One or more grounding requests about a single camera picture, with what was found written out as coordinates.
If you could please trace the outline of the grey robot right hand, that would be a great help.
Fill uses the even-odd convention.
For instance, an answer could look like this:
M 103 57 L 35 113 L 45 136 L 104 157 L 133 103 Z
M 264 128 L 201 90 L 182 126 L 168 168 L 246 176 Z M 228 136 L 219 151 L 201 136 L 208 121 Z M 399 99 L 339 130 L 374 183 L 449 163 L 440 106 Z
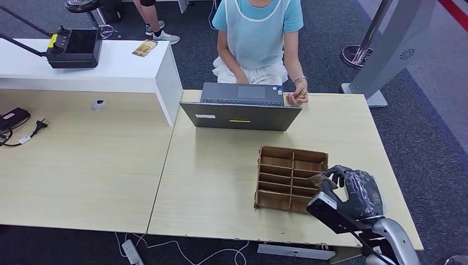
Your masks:
M 322 186 L 322 191 L 336 201 L 337 209 L 354 220 L 375 218 L 384 215 L 384 204 L 373 176 L 360 169 L 335 165 L 325 176 L 338 187 L 344 188 L 347 200 L 342 201 L 332 188 Z

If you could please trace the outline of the person's left hand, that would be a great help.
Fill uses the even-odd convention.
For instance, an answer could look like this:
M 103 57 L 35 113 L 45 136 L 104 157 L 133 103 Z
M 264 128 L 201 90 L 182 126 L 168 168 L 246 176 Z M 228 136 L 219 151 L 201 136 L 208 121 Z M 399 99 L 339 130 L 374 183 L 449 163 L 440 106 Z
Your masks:
M 301 106 L 308 103 L 307 82 L 297 81 L 295 83 L 295 91 L 286 96 L 286 101 L 292 106 Z

